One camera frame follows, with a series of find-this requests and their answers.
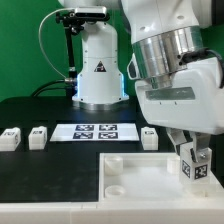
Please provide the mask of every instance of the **white paper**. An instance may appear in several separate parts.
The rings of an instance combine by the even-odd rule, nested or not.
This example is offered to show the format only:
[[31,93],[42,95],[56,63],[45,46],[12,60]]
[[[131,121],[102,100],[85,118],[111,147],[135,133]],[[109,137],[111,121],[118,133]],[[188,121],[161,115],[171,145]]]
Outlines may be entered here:
[[139,141],[135,124],[58,124],[55,141]]

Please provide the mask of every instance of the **green wall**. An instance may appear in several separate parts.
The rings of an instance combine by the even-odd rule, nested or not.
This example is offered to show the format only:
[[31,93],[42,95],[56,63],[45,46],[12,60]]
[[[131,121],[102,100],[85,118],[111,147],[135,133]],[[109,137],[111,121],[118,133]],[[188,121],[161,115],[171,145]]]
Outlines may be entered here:
[[[42,19],[61,8],[57,0],[1,0],[0,1],[0,101],[15,96],[29,96],[46,82],[61,77],[44,59],[38,42],[38,29]],[[112,12],[110,23],[119,35],[119,69],[126,77],[126,92],[134,95],[134,82],[128,80],[126,66],[131,57],[130,36],[126,34],[120,12]],[[202,31],[205,46],[224,56],[224,26]],[[67,74],[67,54],[62,25],[49,19],[43,27],[43,43],[53,64]],[[75,61],[82,68],[80,36],[74,38]]]

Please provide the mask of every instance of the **black tabletop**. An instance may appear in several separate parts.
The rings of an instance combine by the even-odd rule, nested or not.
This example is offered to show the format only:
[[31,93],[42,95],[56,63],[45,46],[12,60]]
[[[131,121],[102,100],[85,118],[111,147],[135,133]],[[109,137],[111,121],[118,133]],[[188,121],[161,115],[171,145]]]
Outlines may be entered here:
[[[0,134],[19,127],[22,140],[15,152],[0,152],[0,203],[98,201],[100,153],[142,153],[141,142],[49,142],[57,124],[135,123],[138,133],[149,126],[137,100],[113,110],[91,112],[73,107],[65,97],[18,97],[0,103]],[[44,150],[30,151],[28,135],[45,126]],[[156,127],[159,152],[173,152],[165,129]],[[223,136],[212,138],[213,170],[224,176]]]

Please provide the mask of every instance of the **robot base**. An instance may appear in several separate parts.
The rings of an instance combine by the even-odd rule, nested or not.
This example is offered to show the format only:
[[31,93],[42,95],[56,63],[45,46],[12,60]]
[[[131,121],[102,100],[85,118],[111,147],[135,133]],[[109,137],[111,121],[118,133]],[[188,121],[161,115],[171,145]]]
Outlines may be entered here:
[[125,100],[121,100],[116,103],[111,104],[92,104],[92,103],[85,103],[81,101],[73,101],[73,106],[82,108],[85,110],[91,110],[91,111],[109,111],[109,110],[116,110],[121,107],[125,107],[129,104],[129,98]]

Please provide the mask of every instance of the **white platform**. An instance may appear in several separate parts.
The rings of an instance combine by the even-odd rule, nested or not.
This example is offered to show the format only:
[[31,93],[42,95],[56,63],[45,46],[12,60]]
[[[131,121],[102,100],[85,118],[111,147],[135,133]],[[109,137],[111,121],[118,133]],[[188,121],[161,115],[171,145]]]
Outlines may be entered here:
[[[123,168],[107,175],[106,157]],[[99,202],[0,204],[0,224],[223,224],[224,190],[214,175],[193,192],[175,166],[167,171],[170,160],[175,154],[101,154]],[[114,185],[124,191],[105,197]]]

